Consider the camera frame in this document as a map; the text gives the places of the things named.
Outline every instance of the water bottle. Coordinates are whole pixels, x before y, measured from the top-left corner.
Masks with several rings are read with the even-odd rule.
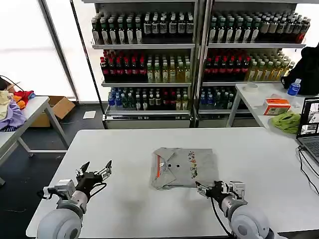
[[[300,90],[300,82],[301,82],[301,79],[296,79],[295,82],[290,84],[287,91],[288,101],[290,105],[294,107],[297,107],[295,99],[298,94],[298,91]]]

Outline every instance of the tissue box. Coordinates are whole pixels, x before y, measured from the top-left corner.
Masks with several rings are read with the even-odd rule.
[[[266,108],[264,112],[265,116],[280,115],[287,112],[291,107],[287,100],[280,98],[266,99],[264,106]]]

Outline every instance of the red bottle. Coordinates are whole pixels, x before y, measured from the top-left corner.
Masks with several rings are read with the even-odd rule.
[[[234,70],[233,70],[235,74],[238,74],[241,72],[241,59],[242,59],[241,56],[238,56],[237,60],[235,61]]]
[[[120,57],[116,58],[116,73],[119,76],[124,74],[124,69],[123,69]]]
[[[146,75],[146,66],[144,62],[144,56],[140,58],[140,76],[144,77]]]
[[[226,61],[227,61],[227,56],[223,57],[223,60],[220,63],[220,68],[219,68],[219,73],[224,74],[226,72]]]
[[[138,74],[138,69],[137,69],[135,57],[132,57],[132,74],[133,74],[133,76],[137,76],[137,74]]]
[[[124,72],[127,76],[130,76],[132,74],[132,69],[127,57],[124,57]]]
[[[233,69],[234,69],[234,60],[235,60],[235,56],[231,56],[230,59],[228,60],[228,63],[227,63],[227,69],[226,69],[226,72],[228,74],[231,74],[233,73]]]
[[[216,75],[218,73],[218,69],[219,69],[219,56],[216,56],[215,61],[211,67],[210,73],[213,75]]]
[[[110,75],[111,76],[116,76],[116,68],[115,65],[113,63],[113,58],[109,58],[109,68],[110,68]]]
[[[211,58],[207,58],[204,75],[209,76],[211,70]]]

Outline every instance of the pile of clothes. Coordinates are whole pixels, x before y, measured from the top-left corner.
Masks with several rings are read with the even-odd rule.
[[[28,100],[35,97],[33,92],[0,91],[0,131],[16,131],[26,121],[21,110],[25,108]]]

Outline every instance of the cardboard box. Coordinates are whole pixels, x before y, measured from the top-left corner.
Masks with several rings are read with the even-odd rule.
[[[63,119],[74,107],[71,101],[64,96],[49,96],[49,105],[53,109],[53,112],[57,119]],[[39,117],[32,123],[30,127],[50,127],[49,117],[45,112],[39,115]]]

